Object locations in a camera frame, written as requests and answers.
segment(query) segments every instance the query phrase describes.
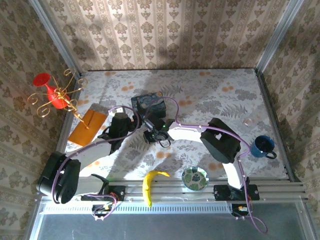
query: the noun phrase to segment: patterned tablecloth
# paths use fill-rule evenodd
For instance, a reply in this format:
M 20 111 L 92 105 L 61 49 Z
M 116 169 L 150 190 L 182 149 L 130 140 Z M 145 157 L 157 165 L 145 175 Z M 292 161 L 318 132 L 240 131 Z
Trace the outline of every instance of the patterned tablecloth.
M 253 69 L 211 69 L 211 70 L 135 70 L 87 72 L 88 86 L 81 92 L 78 111 L 83 116 L 91 108 L 108 113 L 115 105 L 131 107 L 131 98 L 161 91 L 178 101 L 179 119 L 183 123 L 205 124 L 213 117 L 220 118 L 249 144 L 259 135 L 275 140 L 267 110 Z M 174 118 L 174 102 L 165 100 L 167 118 Z M 251 130 L 245 130 L 243 115 L 256 113 L 260 121 Z M 110 122 L 109 116 L 97 135 Z M 72 132 L 78 120 L 72 123 Z M 83 172 L 95 173 L 116 179 L 137 180 L 151 170 L 166 171 L 172 177 L 180 178 L 184 168 L 199 166 L 210 178 L 225 178 L 222 164 L 217 162 L 205 146 L 188 140 L 174 141 L 170 147 L 147 144 L 143 138 L 144 127 L 125 139 L 119 151 L 88 165 Z M 282 157 L 275 141 L 276 159 L 255 158 L 251 154 L 242 161 L 250 177 L 287 178 Z M 68 142 L 66 152 L 80 146 Z M 241 144 L 241 151 L 246 147 Z

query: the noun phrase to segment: small bowl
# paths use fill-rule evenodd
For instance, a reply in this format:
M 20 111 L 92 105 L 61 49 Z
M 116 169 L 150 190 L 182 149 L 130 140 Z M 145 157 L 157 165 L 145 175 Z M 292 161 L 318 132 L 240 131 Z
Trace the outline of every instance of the small bowl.
M 187 167 L 181 178 L 183 184 L 192 191 L 201 191 L 209 184 L 209 175 L 198 166 Z

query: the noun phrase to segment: purple cable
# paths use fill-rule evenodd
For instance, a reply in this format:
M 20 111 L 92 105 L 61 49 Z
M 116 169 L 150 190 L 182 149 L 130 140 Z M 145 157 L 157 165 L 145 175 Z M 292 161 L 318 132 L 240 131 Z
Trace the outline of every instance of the purple cable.
M 225 133 L 225 134 L 228 134 L 232 137 L 234 137 L 235 139 L 239 140 L 240 142 L 242 142 L 246 147 L 247 147 L 247 151 L 244 152 L 244 153 L 241 153 L 238 157 L 237 157 L 237 161 L 238 161 L 238 165 L 239 165 L 239 168 L 240 168 L 240 172 L 241 172 L 241 176 L 242 176 L 242 181 L 243 181 L 243 186 L 244 186 L 244 194 L 245 194 L 245 203 L 247 205 L 247 209 L 248 209 L 248 212 L 249 212 L 249 216 L 247 216 L 247 218 L 250 218 L 254 227 L 262 234 L 267 234 L 268 233 L 268 227 L 267 225 L 261 220 L 259 219 L 258 217 L 255 217 L 255 216 L 252 216 L 252 213 L 251 213 L 251 210 L 250 210 L 250 203 L 249 203 L 249 198 L 248 198 L 248 189 L 247 189 L 247 184 L 246 184 L 246 175 L 245 175 L 245 171 L 244 171 L 244 168 L 241 164 L 241 160 L 240 158 L 241 157 L 244 157 L 245 155 L 249 154 L 250 153 L 250 146 L 249 144 L 243 140 L 241 137 L 239 137 L 238 135 L 232 133 L 232 132 L 229 132 L 227 130 L 224 130 L 224 129 L 221 129 L 221 128 L 217 128 L 217 127 L 213 127 L 213 126 L 201 126 L 201 125 L 188 125 L 188 124 L 181 124 L 179 121 L 178 121 L 178 114 L 179 114 L 179 104 L 176 100 L 174 100 L 172 97 L 169 97 L 169 96 L 162 96 L 162 98 L 164 99 L 170 99 L 172 100 L 173 102 L 175 102 L 176 104 L 176 107 L 177 107 L 177 110 L 176 110 L 176 114 L 175 114 L 175 122 L 180 126 L 180 127 L 184 127 L 184 128 L 190 128 L 190 129 L 211 129 L 211 130 L 215 130 L 215 131 L 219 131 L 219 132 L 222 132 L 222 133 Z M 147 116 L 147 113 L 149 112 L 152 104 L 156 101 L 158 101 L 159 99 L 155 99 L 153 100 L 149 107 L 147 108 L 146 110 L 146 113 L 145 115 Z M 258 226 L 256 225 L 255 223 L 255 220 L 254 219 L 257 219 L 264 227 L 265 227 L 265 231 L 261 231 Z
M 55 189 L 56 189 L 56 186 L 57 186 L 57 182 L 58 182 L 58 178 L 59 178 L 59 175 L 62 171 L 62 169 L 64 168 L 64 166 L 66 165 L 66 163 L 74 156 L 76 156 L 77 154 L 79 153 L 82 153 L 83 151 L 93 147 L 93 146 L 96 146 L 96 145 L 99 145 L 99 144 L 105 144 L 105 143 L 108 143 L 108 142 L 112 142 L 112 141 L 118 141 L 118 140 L 122 140 L 122 139 L 125 139 L 129 136 L 131 136 L 132 134 L 135 133 L 135 131 L 139 128 L 139 124 L 140 124 L 140 120 L 139 120 L 139 116 L 138 114 L 131 108 L 131 107 L 128 107 L 128 106 L 122 106 L 122 105 L 119 105 L 119 106 L 114 106 L 113 108 L 111 108 L 109 110 L 112 111 L 113 109 L 116 109 L 116 108 L 125 108 L 125 109 L 129 109 L 131 111 L 133 111 L 134 115 L 136 115 L 137 117 L 137 125 L 135 127 L 135 129 L 133 130 L 133 132 L 129 133 L 127 136 L 122 136 L 122 137 L 117 137 L 117 138 L 114 138 L 114 139 L 108 139 L 108 140 L 104 140 L 104 141 L 99 141 L 97 143 L 90 143 L 82 148 L 80 148 L 78 151 L 70 154 L 69 156 L 66 157 L 66 159 L 61 163 L 59 169 L 57 170 L 56 172 L 56 175 L 54 177 L 54 180 L 53 180 L 53 183 L 52 183 L 52 188 L 51 188 L 51 196 L 52 196 L 52 201 L 56 204 L 59 204 L 60 202 L 58 202 L 56 199 L 55 199 Z
M 108 197 L 108 198 L 112 198 L 113 199 L 113 204 L 112 204 L 112 209 L 105 215 L 103 216 L 102 218 L 103 219 L 106 219 L 110 214 L 113 213 L 113 211 L 116 209 L 117 207 L 117 199 L 112 196 L 112 195 L 108 195 L 108 194 L 105 194 L 105 195 L 96 195 L 96 194 L 86 194 L 86 196 L 88 197 L 94 197 L 94 198 L 102 198 L 102 197 Z

